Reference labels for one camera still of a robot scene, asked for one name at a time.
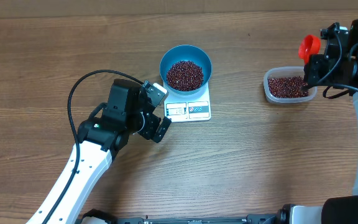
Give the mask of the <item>orange plastic measuring scoop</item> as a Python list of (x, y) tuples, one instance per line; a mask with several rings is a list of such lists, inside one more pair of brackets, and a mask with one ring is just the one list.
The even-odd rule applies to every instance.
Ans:
[(311, 55), (318, 54), (320, 47), (321, 41), (319, 37), (307, 35), (298, 48), (298, 57), (304, 61), (304, 64), (307, 64)]

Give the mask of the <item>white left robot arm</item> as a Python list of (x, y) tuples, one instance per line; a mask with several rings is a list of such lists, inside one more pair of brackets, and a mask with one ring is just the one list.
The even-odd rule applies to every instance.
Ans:
[(158, 83), (116, 79), (109, 99), (99, 104), (76, 130), (70, 158), (29, 223), (74, 223), (100, 177), (130, 135), (159, 143), (171, 124), (153, 112), (168, 96)]

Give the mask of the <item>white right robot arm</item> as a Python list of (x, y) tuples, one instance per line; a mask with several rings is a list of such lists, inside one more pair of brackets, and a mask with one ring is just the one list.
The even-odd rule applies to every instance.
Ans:
[[(358, 130), (358, 19), (349, 29), (335, 22), (319, 37), (305, 37), (298, 56), (305, 63), (306, 89), (323, 86), (340, 89), (337, 97), (352, 97)], [(351, 196), (329, 198), (321, 207), (286, 204), (266, 223), (358, 223), (358, 162)]]

